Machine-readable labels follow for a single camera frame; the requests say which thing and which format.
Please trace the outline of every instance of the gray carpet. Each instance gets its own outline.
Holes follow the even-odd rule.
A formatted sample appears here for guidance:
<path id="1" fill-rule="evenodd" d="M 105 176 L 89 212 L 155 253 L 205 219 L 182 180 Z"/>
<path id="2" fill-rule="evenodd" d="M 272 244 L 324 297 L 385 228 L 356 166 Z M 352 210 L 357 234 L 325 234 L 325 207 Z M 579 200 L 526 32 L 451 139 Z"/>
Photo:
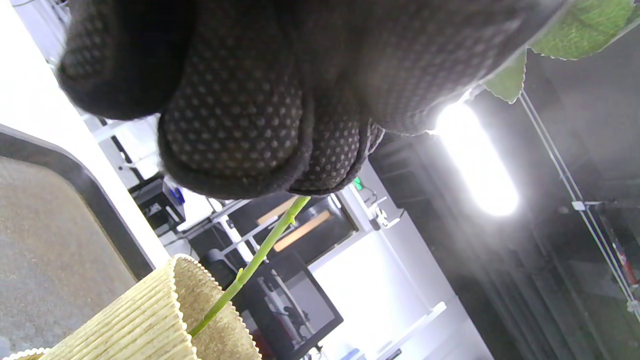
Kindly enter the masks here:
<path id="1" fill-rule="evenodd" d="M 0 157 L 0 358 L 54 346 L 133 284 L 73 187 Z"/>

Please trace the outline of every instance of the gloved hand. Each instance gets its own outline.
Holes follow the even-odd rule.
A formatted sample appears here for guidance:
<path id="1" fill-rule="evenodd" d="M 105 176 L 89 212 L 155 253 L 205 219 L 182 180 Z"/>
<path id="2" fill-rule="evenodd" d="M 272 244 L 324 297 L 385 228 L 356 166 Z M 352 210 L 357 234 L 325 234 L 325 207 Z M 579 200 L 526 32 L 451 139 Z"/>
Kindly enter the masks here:
<path id="1" fill-rule="evenodd" d="M 385 131 L 433 128 L 568 0 L 74 0 L 58 78 L 161 113 L 164 169 L 219 199 L 335 192 Z"/>

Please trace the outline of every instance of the green light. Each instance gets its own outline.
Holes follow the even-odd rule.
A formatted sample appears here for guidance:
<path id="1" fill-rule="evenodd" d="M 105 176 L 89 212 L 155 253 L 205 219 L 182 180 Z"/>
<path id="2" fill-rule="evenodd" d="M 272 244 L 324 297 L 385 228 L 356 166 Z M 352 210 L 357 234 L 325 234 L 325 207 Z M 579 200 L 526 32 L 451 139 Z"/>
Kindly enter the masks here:
<path id="1" fill-rule="evenodd" d="M 358 191 L 362 190 L 362 182 L 359 177 L 356 177 L 355 180 L 353 180 L 353 185 L 358 189 Z"/>

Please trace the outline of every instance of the fluorescent light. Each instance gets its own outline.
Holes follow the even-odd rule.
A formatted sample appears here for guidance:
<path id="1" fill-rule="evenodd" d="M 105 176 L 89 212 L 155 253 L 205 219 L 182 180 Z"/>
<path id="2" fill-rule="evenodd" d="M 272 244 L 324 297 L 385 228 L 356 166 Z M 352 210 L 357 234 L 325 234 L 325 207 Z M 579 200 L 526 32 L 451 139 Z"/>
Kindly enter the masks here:
<path id="1" fill-rule="evenodd" d="M 473 110 L 462 102 L 449 105 L 440 114 L 435 133 L 480 208 L 496 216 L 514 212 L 518 193 Z"/>

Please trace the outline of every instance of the plant leaf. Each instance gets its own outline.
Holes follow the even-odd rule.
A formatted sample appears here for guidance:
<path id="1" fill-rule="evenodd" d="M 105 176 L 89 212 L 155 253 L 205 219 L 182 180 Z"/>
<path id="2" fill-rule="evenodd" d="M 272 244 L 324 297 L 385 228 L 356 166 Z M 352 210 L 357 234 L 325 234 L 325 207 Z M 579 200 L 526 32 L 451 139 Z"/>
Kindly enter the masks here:
<path id="1" fill-rule="evenodd" d="M 640 3 L 636 3 L 636 7 L 634 8 L 634 11 L 631 12 L 631 15 L 629 15 L 629 18 L 627 18 L 627 23 L 625 24 L 626 26 L 632 26 L 636 23 L 636 20 L 640 19 Z"/>
<path id="2" fill-rule="evenodd" d="M 578 0 L 531 48 L 565 60 L 593 55 L 618 36 L 634 8 L 632 0 Z"/>
<path id="3" fill-rule="evenodd" d="M 524 85 L 525 65 L 527 63 L 527 51 L 511 60 L 511 62 L 484 82 L 487 88 L 497 97 L 513 104 L 520 96 Z"/>

